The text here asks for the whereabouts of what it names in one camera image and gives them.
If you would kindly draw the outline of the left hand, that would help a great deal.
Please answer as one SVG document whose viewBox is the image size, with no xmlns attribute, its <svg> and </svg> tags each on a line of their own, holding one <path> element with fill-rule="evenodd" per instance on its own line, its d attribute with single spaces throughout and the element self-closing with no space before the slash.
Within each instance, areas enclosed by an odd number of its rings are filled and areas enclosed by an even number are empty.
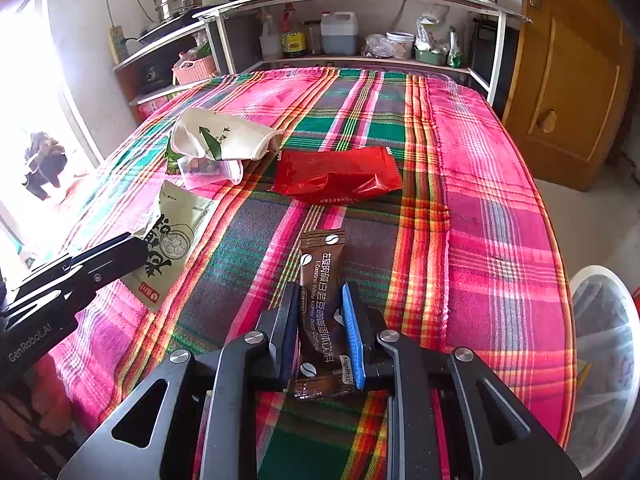
<svg viewBox="0 0 640 480">
<path fill-rule="evenodd" d="M 35 381 L 27 400 L 1 393 L 1 421 L 15 437 L 35 442 L 38 437 L 63 437 L 72 428 L 70 399 L 54 364 L 46 354 L 32 368 Z"/>
</svg>

